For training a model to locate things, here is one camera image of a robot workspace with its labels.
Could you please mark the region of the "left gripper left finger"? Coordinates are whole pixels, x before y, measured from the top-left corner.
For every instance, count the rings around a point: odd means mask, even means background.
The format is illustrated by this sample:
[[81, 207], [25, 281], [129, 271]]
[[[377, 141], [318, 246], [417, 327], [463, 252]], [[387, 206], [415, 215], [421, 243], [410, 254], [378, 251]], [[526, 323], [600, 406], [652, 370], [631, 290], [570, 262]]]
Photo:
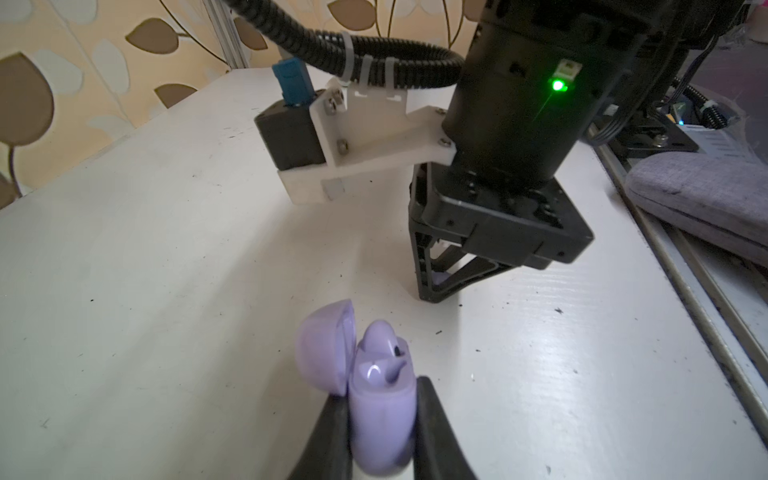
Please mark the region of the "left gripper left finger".
[[329, 395], [288, 479], [351, 479], [349, 403]]

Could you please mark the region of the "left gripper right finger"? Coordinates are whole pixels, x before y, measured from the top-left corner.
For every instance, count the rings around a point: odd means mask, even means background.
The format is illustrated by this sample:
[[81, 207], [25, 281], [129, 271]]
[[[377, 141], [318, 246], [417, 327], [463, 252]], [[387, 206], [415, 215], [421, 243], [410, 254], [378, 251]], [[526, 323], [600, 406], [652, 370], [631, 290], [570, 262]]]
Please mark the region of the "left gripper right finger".
[[437, 391], [426, 376], [417, 378], [414, 439], [414, 479], [477, 478], [455, 436]]

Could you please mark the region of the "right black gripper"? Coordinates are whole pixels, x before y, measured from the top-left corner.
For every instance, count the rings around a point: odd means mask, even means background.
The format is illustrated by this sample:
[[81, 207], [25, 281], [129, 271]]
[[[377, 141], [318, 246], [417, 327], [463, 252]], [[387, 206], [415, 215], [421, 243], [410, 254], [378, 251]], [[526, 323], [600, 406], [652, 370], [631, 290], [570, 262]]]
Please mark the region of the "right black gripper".
[[[415, 168], [410, 192], [409, 234], [418, 295], [429, 303], [440, 303], [514, 267], [569, 264], [594, 240], [555, 178], [514, 190], [459, 167], [427, 163]], [[449, 272], [470, 254], [471, 261]], [[433, 271], [451, 277], [433, 285]]]

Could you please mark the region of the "purple earbud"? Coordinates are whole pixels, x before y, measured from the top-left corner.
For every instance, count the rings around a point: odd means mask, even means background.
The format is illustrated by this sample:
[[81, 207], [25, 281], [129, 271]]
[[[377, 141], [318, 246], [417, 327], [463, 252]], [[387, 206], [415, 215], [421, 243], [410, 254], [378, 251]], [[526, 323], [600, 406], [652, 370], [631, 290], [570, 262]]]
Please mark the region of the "purple earbud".
[[372, 322], [358, 344], [358, 350], [373, 359], [400, 358], [406, 355], [405, 347], [393, 327], [385, 320]]
[[447, 279], [451, 277], [451, 274], [448, 272], [432, 272], [432, 284], [433, 285], [440, 285], [443, 282], [445, 282]]

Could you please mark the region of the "purple earbud charging case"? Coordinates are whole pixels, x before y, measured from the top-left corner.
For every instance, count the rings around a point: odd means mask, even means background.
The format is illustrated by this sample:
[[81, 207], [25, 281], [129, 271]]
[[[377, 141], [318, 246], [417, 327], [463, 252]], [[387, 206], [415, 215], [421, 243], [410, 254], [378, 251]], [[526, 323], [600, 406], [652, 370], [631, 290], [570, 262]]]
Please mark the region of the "purple earbud charging case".
[[406, 355], [388, 359], [362, 354], [361, 339], [350, 300], [323, 306], [299, 327], [296, 366], [314, 388], [348, 398], [351, 453], [359, 468], [372, 476], [395, 475], [413, 455], [417, 403], [413, 362], [401, 337]]

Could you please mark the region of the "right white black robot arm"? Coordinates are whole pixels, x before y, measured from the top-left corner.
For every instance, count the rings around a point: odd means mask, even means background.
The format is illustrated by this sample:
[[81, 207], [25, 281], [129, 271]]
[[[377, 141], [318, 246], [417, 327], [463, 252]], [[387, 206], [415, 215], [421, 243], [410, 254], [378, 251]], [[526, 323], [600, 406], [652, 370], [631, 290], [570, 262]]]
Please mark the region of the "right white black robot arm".
[[295, 204], [408, 165], [419, 297], [439, 303], [518, 267], [574, 261], [593, 235], [555, 174], [672, 102], [687, 52], [711, 48], [738, 1], [484, 1], [466, 55], [312, 30], [272, 1], [231, 8], [287, 53], [283, 98], [255, 123]]

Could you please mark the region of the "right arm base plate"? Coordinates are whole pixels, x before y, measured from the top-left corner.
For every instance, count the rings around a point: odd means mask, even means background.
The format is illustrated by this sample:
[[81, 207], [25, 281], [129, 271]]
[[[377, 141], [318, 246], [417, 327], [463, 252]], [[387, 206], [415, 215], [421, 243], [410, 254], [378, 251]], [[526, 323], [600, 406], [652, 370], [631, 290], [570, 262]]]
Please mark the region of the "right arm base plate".
[[695, 153], [698, 144], [658, 111], [636, 112], [608, 143], [620, 159], [643, 159], [664, 152]]

